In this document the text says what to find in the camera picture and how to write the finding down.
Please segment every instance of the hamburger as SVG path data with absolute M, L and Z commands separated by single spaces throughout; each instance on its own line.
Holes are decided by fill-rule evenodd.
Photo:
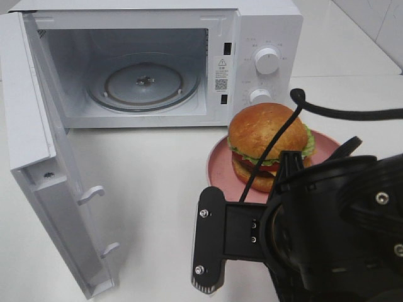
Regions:
M 271 139 L 293 111 L 281 104 L 261 103 L 247 107 L 234 116 L 229 125 L 228 144 L 236 176 L 247 182 Z M 297 118 L 275 143 L 263 161 L 252 187 L 270 192 L 280 166 L 282 150 L 301 151 L 304 166 L 310 165 L 315 140 L 309 128 Z

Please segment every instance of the qr code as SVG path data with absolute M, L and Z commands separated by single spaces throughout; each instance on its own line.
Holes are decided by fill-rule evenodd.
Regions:
M 228 86 L 227 79 L 215 80 L 215 90 L 227 90 L 227 86 Z

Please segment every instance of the pink plate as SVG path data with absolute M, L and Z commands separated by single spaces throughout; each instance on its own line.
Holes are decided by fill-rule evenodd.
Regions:
M 337 149 L 340 144 L 333 139 L 311 130 L 315 137 L 316 153 L 312 156 L 312 164 L 320 164 Z M 227 201 L 238 201 L 245 188 L 232 170 L 232 152 L 227 144 L 227 137 L 219 141 L 210 152 L 207 159 L 207 180 L 210 186 L 219 187 Z M 246 201 L 253 203 L 265 203 L 267 193 L 250 189 Z

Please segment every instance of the tomato slice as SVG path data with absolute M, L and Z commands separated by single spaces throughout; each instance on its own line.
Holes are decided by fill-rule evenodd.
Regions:
M 254 167 L 254 164 L 251 161 L 249 161 L 247 159 L 242 159 L 241 154 L 238 154 L 238 153 L 232 151 L 232 156 L 234 156 L 235 159 L 238 160 L 239 162 L 243 162 L 244 164 L 246 164 L 248 166 Z M 273 163 L 273 165 L 261 165 L 259 168 L 259 171 L 277 171 L 279 167 L 280 167 L 280 164 L 275 162 L 275 163 Z

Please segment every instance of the white table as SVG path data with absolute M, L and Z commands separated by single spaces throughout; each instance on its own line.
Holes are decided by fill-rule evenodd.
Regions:
M 339 109 L 402 106 L 401 76 L 294 78 L 308 100 Z M 2 301 L 77 301 L 84 296 L 8 172 L 0 106 L 0 288 Z M 338 121 L 303 112 L 306 124 L 340 142 L 363 139 L 356 154 L 387 157 L 403 149 L 403 121 Z M 263 265 L 228 262 L 225 284 L 212 300 L 190 284 L 196 203 L 207 186 L 209 151 L 225 128 L 72 130 L 69 134 L 87 187 L 106 195 L 91 201 L 120 286 L 94 301 L 277 301 Z

